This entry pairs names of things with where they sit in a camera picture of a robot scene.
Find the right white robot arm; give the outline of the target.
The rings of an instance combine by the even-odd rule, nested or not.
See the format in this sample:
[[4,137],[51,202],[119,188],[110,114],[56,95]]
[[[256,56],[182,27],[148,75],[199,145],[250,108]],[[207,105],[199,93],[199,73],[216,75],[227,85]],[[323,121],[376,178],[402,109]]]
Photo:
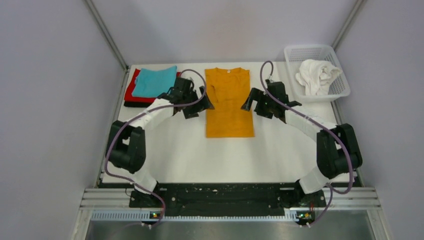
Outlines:
[[282,82],[266,81],[267,88],[252,88],[241,106],[250,111],[256,102],[254,112],[268,119],[277,118],[290,125],[316,144],[316,165],[305,176],[295,182],[291,201],[299,206],[307,206],[314,194],[322,190],[343,174],[349,175],[347,189],[350,192],[354,183],[354,170],[363,163],[354,128],[348,124],[335,124],[314,115],[297,101],[291,101]]

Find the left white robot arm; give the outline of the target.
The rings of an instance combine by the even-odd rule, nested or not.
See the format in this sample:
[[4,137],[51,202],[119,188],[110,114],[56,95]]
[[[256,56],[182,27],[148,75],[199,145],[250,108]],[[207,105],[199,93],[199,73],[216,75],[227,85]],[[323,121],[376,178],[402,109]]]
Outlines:
[[161,93],[141,113],[127,121],[116,120],[109,131],[104,172],[113,178],[126,180],[141,194],[149,207],[160,202],[155,190],[158,182],[144,166],[147,159],[146,131],[182,112],[186,119],[196,118],[200,112],[214,109],[204,83],[195,89],[191,79],[177,77],[168,91]]

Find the yellow t shirt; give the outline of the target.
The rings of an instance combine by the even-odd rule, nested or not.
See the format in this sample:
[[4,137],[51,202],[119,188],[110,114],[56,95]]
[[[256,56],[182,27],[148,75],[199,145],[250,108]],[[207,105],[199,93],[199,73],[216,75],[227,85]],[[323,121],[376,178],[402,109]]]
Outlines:
[[252,138],[255,136],[251,111],[242,110],[251,91],[250,71],[205,69],[206,93],[214,106],[206,111],[207,138]]

